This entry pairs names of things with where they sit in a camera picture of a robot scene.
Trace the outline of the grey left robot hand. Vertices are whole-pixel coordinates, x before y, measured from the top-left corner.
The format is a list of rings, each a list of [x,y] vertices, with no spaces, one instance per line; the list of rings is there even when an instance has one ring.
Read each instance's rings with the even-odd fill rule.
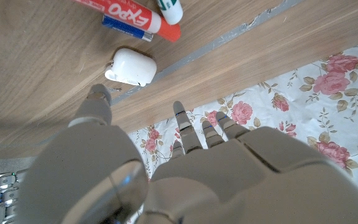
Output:
[[[280,131],[217,114],[203,147],[180,102],[181,141],[147,175],[94,85],[68,127],[26,172],[19,223],[358,223],[358,187],[328,157]]]

